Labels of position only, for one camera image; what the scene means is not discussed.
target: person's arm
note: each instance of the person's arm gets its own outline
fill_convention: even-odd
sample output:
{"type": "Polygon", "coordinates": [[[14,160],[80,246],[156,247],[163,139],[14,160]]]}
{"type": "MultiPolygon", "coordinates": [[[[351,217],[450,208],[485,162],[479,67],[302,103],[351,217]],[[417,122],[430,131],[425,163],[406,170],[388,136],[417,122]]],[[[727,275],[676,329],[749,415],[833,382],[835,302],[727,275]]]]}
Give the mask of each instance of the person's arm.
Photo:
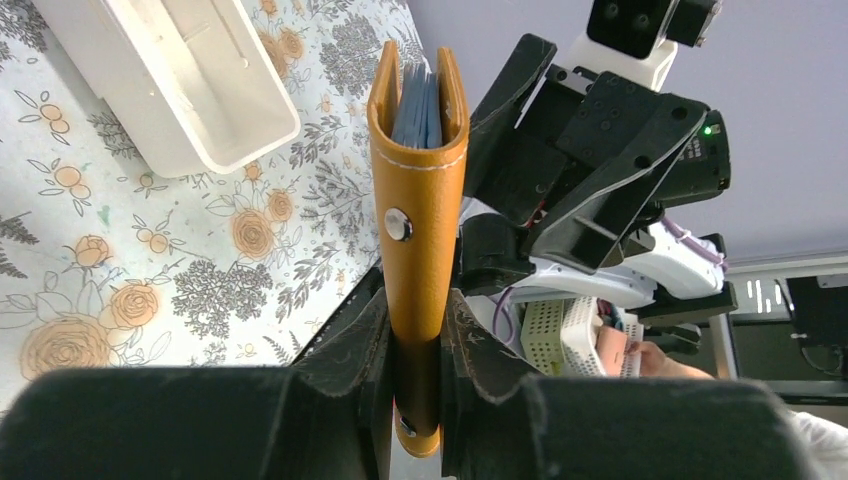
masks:
{"type": "Polygon", "coordinates": [[[642,377],[713,379],[712,375],[695,367],[675,362],[653,342],[633,342],[627,349],[629,355],[641,355],[642,377]]]}
{"type": "Polygon", "coordinates": [[[848,429],[806,412],[792,412],[792,423],[826,476],[848,478],[848,429]]]}

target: table surface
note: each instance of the table surface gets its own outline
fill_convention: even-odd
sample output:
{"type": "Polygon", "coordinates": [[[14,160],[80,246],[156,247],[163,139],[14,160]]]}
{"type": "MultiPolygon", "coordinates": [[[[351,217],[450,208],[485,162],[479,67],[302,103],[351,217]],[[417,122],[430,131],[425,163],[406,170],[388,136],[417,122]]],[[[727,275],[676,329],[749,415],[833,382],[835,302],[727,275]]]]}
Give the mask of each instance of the table surface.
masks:
{"type": "Polygon", "coordinates": [[[364,105],[402,0],[243,0],[298,109],[231,175],[149,171],[28,0],[0,0],[0,416],[64,367],[286,364],[378,255],[364,105]]]}

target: white robot part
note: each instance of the white robot part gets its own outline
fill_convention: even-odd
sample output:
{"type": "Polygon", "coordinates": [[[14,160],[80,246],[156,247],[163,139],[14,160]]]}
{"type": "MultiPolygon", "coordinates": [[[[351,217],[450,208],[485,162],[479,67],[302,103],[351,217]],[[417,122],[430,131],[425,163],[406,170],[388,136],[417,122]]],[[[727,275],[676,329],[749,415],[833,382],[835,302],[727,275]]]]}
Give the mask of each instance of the white robot part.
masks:
{"type": "MultiPolygon", "coordinates": [[[[698,255],[659,222],[649,226],[648,233],[656,242],[654,249],[625,258],[623,267],[656,280],[668,293],[681,300],[709,297],[721,292],[724,284],[721,265],[698,255]]],[[[713,254],[718,253],[712,243],[697,240],[713,254]]]]}
{"type": "Polygon", "coordinates": [[[662,40],[644,60],[630,57],[600,43],[583,32],[565,55],[562,67],[583,67],[592,72],[613,72],[632,82],[658,92],[665,83],[671,64],[677,56],[677,42],[662,40]]]}
{"type": "Polygon", "coordinates": [[[543,299],[538,287],[550,292],[548,298],[563,298],[561,292],[574,296],[598,297],[622,308],[639,308],[654,303],[654,290],[657,282],[630,268],[617,266],[598,270],[594,275],[586,275],[573,268],[541,258],[530,257],[536,265],[536,273],[517,282],[513,287],[514,302],[520,301],[521,291],[525,287],[537,287],[531,292],[536,299],[543,299]]]}
{"type": "Polygon", "coordinates": [[[484,213],[497,213],[500,215],[500,212],[476,198],[462,197],[462,205],[459,207],[459,225],[462,226],[469,218],[483,215],[484,213]]]}

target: white basket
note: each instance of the white basket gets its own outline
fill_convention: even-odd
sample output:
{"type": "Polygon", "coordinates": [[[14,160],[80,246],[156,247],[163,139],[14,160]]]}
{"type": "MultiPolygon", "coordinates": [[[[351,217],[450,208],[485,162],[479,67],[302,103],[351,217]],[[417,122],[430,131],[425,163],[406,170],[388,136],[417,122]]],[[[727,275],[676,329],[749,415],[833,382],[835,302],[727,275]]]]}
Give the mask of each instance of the white basket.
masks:
{"type": "MultiPolygon", "coordinates": [[[[607,376],[595,350],[597,308],[595,297],[528,303],[521,329],[527,360],[546,375],[607,376]]],[[[619,313],[630,341],[641,341],[644,326],[635,316],[619,313]]],[[[621,377],[638,377],[640,366],[641,358],[628,356],[621,377]]]]}
{"type": "Polygon", "coordinates": [[[34,0],[155,173],[229,174],[300,117],[240,0],[34,0]]]}

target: leather binder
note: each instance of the leather binder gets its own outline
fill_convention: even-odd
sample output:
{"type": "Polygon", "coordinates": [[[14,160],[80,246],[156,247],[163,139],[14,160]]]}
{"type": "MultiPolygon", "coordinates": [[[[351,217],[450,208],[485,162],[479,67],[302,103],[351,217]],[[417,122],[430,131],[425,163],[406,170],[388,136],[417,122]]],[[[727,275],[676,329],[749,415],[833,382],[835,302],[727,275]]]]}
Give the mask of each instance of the leather binder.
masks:
{"type": "Polygon", "coordinates": [[[450,287],[470,131],[465,92],[450,49],[439,49],[434,73],[441,147],[414,149],[391,140],[401,96],[394,42],[386,42],[383,48],[368,101],[380,251],[398,352],[395,421],[401,444],[419,457],[432,455],[439,446],[438,342],[450,287]],[[394,234],[387,231],[387,212],[394,234]],[[403,222],[401,230],[399,221],[403,222]]]}

